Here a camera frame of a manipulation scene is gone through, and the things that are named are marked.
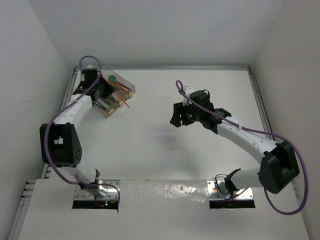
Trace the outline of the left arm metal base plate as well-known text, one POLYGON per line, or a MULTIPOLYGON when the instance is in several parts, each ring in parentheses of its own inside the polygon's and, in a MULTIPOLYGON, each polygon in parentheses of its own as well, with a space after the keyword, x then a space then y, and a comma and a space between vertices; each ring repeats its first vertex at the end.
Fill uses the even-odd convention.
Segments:
POLYGON ((118 200, 120 193, 119 180, 97 179, 93 184, 85 184, 83 188, 76 186, 74 200, 93 201, 93 200, 118 200))

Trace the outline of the teal plastic knife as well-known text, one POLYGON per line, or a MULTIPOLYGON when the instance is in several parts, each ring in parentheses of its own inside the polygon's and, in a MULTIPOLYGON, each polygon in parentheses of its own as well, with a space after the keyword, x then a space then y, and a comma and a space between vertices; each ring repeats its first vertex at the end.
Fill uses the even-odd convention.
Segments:
POLYGON ((101 100, 101 99, 97 99, 96 101, 95 101, 95 104, 102 110, 102 111, 107 111, 107 112, 109 112, 109 108, 110 108, 110 106, 108 105, 108 104, 106 104, 103 100, 101 100))
POLYGON ((98 100, 105 109, 113 108, 113 105, 107 99, 99 98, 98 100))

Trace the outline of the dark blue plastic spoon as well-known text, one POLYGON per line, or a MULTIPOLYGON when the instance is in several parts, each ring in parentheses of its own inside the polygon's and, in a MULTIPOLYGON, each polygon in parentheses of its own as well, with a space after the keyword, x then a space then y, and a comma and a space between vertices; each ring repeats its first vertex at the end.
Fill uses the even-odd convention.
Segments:
POLYGON ((128 91, 131 90, 131 89, 130 89, 129 87, 127 87, 126 85, 124 85, 124 84, 122 84, 122 83, 120 83, 120 82, 118 82, 118 83, 120 84, 120 86, 122 86, 123 88, 127 89, 128 91))

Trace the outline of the orange plastic knife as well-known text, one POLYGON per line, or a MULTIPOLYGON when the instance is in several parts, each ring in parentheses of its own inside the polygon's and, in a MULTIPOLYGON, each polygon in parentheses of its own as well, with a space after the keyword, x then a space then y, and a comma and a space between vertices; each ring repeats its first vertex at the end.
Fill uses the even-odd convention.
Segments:
POLYGON ((122 94, 119 91, 115 92, 116 95, 119 97, 119 99, 128 107, 130 108, 129 104, 126 102, 126 99, 122 96, 122 94))

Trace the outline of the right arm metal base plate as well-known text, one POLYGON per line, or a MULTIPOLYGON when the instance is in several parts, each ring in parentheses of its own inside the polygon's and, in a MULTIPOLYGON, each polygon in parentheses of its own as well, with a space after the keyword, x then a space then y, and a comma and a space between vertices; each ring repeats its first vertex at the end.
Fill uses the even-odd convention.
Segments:
POLYGON ((208 199, 210 201, 228 201, 232 198, 235 201, 253 201, 254 195, 251 188, 243 188, 237 191, 234 191, 233 194, 230 194, 226 189, 224 189, 224 180, 207 180, 207 192, 208 199))

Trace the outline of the teal plastic spoon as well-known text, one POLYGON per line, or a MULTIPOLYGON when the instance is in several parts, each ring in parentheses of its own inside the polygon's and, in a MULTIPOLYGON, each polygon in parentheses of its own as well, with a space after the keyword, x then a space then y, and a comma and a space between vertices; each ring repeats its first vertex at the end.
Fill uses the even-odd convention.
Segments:
POLYGON ((119 81, 117 80, 117 78, 116 78, 115 75, 109 75, 109 76, 108 76, 108 81, 109 81, 112 85, 114 85, 115 87, 118 87, 118 85, 116 84, 116 82, 119 82, 119 81))

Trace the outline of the orange plastic spoon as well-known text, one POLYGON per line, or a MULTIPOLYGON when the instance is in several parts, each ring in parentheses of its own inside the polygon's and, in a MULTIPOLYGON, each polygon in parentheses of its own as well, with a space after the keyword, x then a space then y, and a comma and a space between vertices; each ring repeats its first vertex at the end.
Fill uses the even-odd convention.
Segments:
POLYGON ((123 92, 130 92, 131 90, 127 88, 125 85, 122 85, 120 82, 116 82, 118 87, 123 91, 123 92))

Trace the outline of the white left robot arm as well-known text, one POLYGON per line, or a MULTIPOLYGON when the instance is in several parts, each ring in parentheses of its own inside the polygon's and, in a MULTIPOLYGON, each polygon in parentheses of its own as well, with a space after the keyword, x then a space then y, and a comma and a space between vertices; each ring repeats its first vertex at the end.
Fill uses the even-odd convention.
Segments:
POLYGON ((103 184, 99 181, 100 172, 82 159, 77 129, 95 101, 110 96, 115 89, 103 78, 102 71, 91 65, 80 70, 80 76, 82 79, 69 103, 39 128, 41 156, 63 181, 97 191, 103 184))

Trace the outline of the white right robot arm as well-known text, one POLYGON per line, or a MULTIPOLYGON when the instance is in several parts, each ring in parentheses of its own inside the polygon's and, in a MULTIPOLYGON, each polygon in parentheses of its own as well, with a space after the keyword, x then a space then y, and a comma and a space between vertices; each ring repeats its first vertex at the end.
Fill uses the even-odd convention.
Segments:
POLYGON ((251 155, 258 168, 243 170, 237 168, 224 178, 220 191, 233 194, 244 188, 264 188, 278 194, 295 177, 300 169, 293 147, 287 142, 278 143, 245 129, 230 112, 214 108, 206 90, 193 90, 189 86, 180 89, 183 101, 173 105, 170 124, 179 128, 195 122, 224 137, 251 155))

